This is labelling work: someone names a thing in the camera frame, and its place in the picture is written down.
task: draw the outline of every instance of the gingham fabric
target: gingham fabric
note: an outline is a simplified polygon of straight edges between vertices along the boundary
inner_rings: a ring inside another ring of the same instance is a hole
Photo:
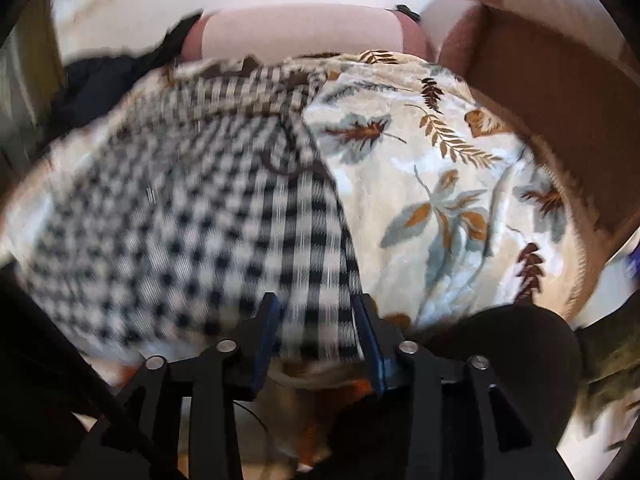
[[[300,111],[324,72],[262,67],[184,82],[136,104],[24,269],[72,340],[127,352],[203,342],[283,307],[280,355],[355,358],[351,237]]]

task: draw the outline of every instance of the brown cushion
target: brown cushion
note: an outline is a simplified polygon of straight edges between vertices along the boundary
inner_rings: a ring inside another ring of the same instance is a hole
[[[599,0],[477,0],[545,25],[640,73],[640,64]]]
[[[497,9],[467,79],[544,137],[593,197],[613,254],[640,223],[639,86],[583,44]]]

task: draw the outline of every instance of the pink pillow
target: pink pillow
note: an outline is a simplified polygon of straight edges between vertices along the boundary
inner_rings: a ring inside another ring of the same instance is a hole
[[[223,10],[203,16],[182,47],[184,60],[255,56],[264,63],[321,52],[369,49],[428,59],[417,23],[396,10],[318,4]]]

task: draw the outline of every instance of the dark clothing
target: dark clothing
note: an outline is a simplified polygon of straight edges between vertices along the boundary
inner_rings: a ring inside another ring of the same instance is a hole
[[[92,57],[67,65],[66,85],[51,103],[46,141],[107,114],[138,79],[179,56],[187,34],[201,15],[199,11],[183,18],[155,50],[143,56]]]
[[[556,446],[571,417],[582,369],[574,333],[551,311],[512,305],[464,320],[426,347],[455,360],[489,358],[529,431]],[[332,455],[297,479],[403,478],[409,447],[410,392],[368,396],[338,415],[328,437]],[[443,478],[477,479],[481,441],[474,401],[464,388],[446,392]]]

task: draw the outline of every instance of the leaf pattern blanket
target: leaf pattern blanket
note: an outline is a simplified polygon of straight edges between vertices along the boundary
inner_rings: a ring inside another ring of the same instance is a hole
[[[416,335],[514,301],[567,310],[584,251],[561,186],[465,82],[384,51],[291,62],[326,70],[303,117],[382,316]]]

